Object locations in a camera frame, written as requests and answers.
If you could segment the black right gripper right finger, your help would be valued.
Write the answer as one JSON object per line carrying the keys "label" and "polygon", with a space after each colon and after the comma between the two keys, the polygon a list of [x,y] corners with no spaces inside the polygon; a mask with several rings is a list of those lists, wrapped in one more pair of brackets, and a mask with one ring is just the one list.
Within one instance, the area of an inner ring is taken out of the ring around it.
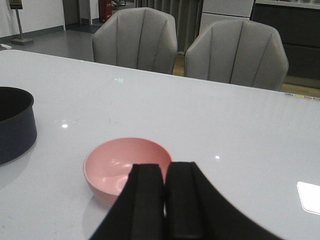
{"label": "black right gripper right finger", "polygon": [[166,173],[170,240],[277,240],[235,208],[195,162],[172,162]]}

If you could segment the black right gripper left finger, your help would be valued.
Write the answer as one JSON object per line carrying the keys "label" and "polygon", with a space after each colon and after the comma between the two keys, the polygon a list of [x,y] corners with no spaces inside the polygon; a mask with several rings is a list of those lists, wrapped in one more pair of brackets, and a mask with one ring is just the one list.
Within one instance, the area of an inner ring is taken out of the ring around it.
{"label": "black right gripper left finger", "polygon": [[162,240],[164,182],[158,164],[134,164],[91,240]]}

